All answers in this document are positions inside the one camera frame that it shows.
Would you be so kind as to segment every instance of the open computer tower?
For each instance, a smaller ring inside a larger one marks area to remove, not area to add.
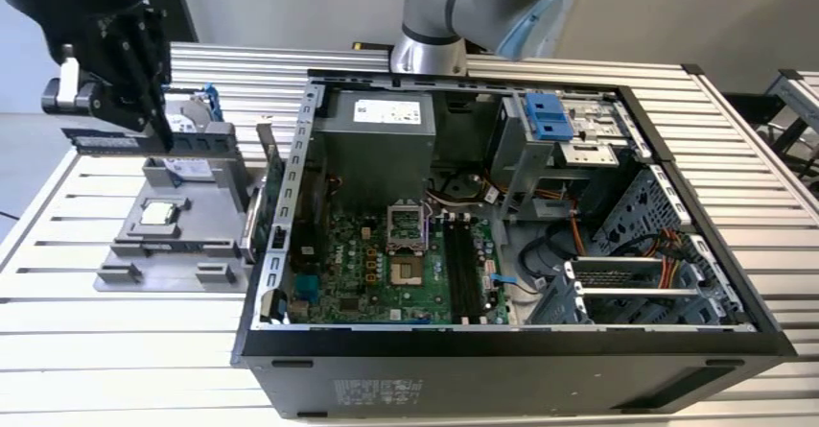
[[[284,417],[665,413],[794,355],[628,87],[312,71],[275,185]]]

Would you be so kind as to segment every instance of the blue drive bracket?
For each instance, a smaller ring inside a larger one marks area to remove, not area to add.
[[[553,94],[529,93],[524,99],[525,115],[535,139],[571,141],[575,137],[575,129],[557,97]]]

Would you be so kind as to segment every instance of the slotted aluminum table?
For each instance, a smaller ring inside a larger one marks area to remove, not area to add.
[[[383,52],[175,45],[173,85],[216,83],[249,161],[272,121],[287,154],[308,68],[387,70]],[[671,416],[492,418],[481,425],[819,424],[819,216],[708,79],[676,65],[471,57],[475,77],[629,85],[800,354]],[[0,247],[0,423],[273,425],[251,372],[229,368],[240,295],[97,293],[95,270],[141,188],[141,160],[68,154]],[[428,419],[424,425],[475,425]],[[351,420],[348,424],[361,424]],[[384,419],[372,424],[419,425]]]

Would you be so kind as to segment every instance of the motherboard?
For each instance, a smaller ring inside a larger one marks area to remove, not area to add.
[[[507,324],[505,297],[487,272],[497,265],[488,222],[457,221],[457,229],[455,241],[456,222],[413,212],[409,204],[381,214],[333,211],[323,269],[296,277],[291,320]],[[395,240],[421,242],[399,248]],[[472,307],[467,317],[464,303]]]

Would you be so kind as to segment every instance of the robotic arm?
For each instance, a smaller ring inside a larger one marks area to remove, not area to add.
[[[60,78],[48,82],[43,95],[44,111],[104,120],[96,130],[139,133],[147,153],[168,151],[173,137],[163,85],[171,83],[171,45],[161,12],[144,0],[7,2],[40,24],[60,64]]]
[[[391,69],[465,75],[464,38],[503,58],[535,56],[561,6],[563,0],[404,0]]]
[[[171,153],[163,94],[171,83],[171,45],[163,12],[144,0],[7,1],[43,27],[60,64],[60,78],[48,82],[43,95],[44,111],[103,120],[93,130],[65,130],[75,145]],[[465,75],[464,38],[504,58],[532,56],[560,7],[561,0],[404,0],[403,38],[391,68]]]

